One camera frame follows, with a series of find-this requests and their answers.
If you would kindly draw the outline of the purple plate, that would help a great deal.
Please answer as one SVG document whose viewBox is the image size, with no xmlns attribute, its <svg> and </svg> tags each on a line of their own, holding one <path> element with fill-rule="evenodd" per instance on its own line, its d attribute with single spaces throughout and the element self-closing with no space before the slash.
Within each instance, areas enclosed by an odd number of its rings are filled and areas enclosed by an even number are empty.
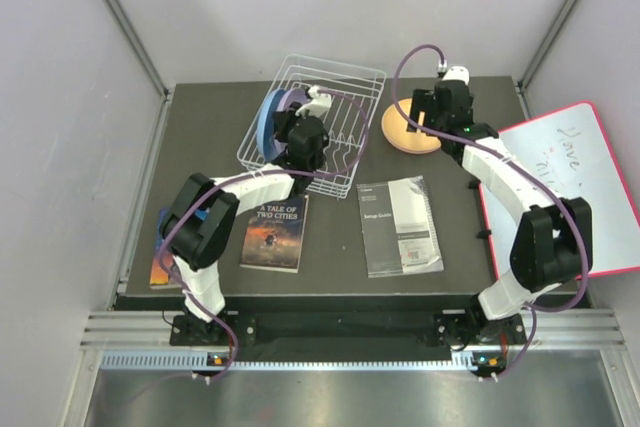
<svg viewBox="0 0 640 427">
<path fill-rule="evenodd" d="M 311 98 L 307 95 L 306 89 L 294 88 L 286 90 L 285 93 L 280 98 L 276 111 L 283 112 L 287 111 L 293 107 L 293 104 L 296 104 L 294 110 L 299 109 L 301 106 L 309 103 Z"/>
</svg>

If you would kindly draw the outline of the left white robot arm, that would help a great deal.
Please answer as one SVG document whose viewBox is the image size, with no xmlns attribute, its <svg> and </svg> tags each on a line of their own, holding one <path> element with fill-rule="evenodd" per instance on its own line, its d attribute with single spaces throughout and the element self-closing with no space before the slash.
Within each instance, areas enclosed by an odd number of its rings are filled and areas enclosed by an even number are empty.
<svg viewBox="0 0 640 427">
<path fill-rule="evenodd" d="M 301 195 L 326 163 L 329 134 L 321 118 L 293 111 L 277 112 L 274 118 L 282 153 L 258 170 L 232 177 L 191 175 L 160 227 L 163 243 L 158 256 L 172 254 L 186 309 L 194 316 L 192 331 L 205 343 L 216 343 L 226 334 L 217 262 L 236 217 Z"/>
</svg>

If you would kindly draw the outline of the pink plate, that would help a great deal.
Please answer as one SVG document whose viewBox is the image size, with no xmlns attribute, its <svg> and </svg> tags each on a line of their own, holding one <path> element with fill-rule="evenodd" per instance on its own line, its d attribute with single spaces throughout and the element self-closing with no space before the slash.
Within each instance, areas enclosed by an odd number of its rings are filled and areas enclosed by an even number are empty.
<svg viewBox="0 0 640 427">
<path fill-rule="evenodd" d="M 403 147 L 403 146 L 394 146 L 394 148 L 396 148 L 397 150 L 403 153 L 407 153 L 411 155 L 426 155 L 426 154 L 437 152 L 438 150 L 441 149 L 441 145 L 438 144 L 436 146 L 428 146 L 426 149 L 425 148 L 409 148 L 409 147 Z"/>
</svg>

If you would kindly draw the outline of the orange plate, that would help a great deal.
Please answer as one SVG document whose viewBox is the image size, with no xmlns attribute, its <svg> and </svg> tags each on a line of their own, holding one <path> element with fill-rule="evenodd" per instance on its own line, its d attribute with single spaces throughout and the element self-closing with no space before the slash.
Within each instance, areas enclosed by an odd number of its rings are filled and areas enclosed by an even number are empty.
<svg viewBox="0 0 640 427">
<path fill-rule="evenodd" d="M 390 105 L 382 115 L 381 128 L 386 140 L 394 146 L 409 148 L 427 148 L 441 145 L 439 138 L 426 135 L 421 131 L 410 132 L 408 123 L 400 115 L 395 105 Z"/>
</svg>

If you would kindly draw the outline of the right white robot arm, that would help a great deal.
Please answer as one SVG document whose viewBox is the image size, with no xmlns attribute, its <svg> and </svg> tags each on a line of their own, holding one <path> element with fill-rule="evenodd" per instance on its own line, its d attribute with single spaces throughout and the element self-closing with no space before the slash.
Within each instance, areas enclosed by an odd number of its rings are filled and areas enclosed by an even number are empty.
<svg viewBox="0 0 640 427">
<path fill-rule="evenodd" d="M 443 151 L 491 192 L 516 224 L 505 273 L 473 297 L 466 327 L 487 343 L 522 307 L 593 265 L 592 209 L 540 182 L 509 152 L 499 133 L 473 116 L 467 81 L 446 74 L 433 89 L 416 89 L 407 128 L 440 138 Z"/>
</svg>

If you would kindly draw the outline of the white wire dish rack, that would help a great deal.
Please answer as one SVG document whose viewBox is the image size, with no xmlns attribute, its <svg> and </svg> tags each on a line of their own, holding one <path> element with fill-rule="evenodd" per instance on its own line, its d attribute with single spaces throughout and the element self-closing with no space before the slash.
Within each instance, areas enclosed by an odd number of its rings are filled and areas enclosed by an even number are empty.
<svg viewBox="0 0 640 427">
<path fill-rule="evenodd" d="M 384 90 L 378 69 L 288 55 L 240 147 L 248 170 L 268 163 L 313 172 L 308 190 L 344 199 Z"/>
</svg>

